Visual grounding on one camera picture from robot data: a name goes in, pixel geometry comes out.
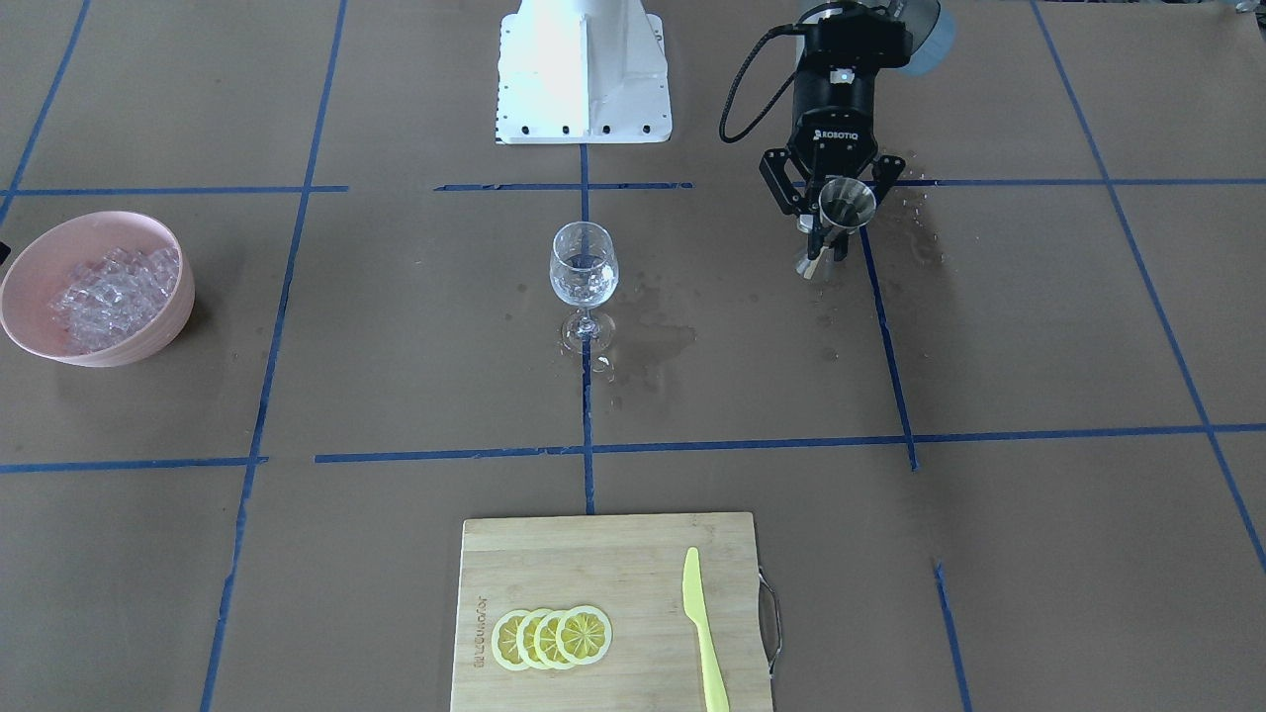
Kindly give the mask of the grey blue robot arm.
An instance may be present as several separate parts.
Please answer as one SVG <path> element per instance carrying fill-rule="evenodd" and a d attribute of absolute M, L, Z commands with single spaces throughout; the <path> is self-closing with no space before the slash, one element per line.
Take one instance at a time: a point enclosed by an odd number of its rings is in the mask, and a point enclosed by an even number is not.
<path fill-rule="evenodd" d="M 906 167 L 874 136 L 879 73 L 931 72 L 953 46 L 955 19 L 941 1 L 824 1 L 777 30 L 800 46 L 791 130 L 766 149 L 761 174 L 779 210 L 805 231 L 803 257 L 841 262 Z"/>

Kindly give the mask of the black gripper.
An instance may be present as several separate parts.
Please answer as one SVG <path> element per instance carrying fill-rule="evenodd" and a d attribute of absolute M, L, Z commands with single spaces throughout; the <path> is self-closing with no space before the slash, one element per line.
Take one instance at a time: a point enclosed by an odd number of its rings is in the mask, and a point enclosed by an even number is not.
<path fill-rule="evenodd" d="M 808 260 L 823 251 L 820 190 L 833 177 L 852 179 L 852 231 L 876 215 L 882 199 L 906 170 L 900 156 L 877 156 L 874 139 L 874 81 L 856 73 L 849 82 L 832 80 L 833 68 L 799 67 L 794 75 L 793 130 L 787 148 L 765 149 L 760 172 L 782 215 L 808 220 Z M 804 181 L 794 185 L 787 167 Z"/>

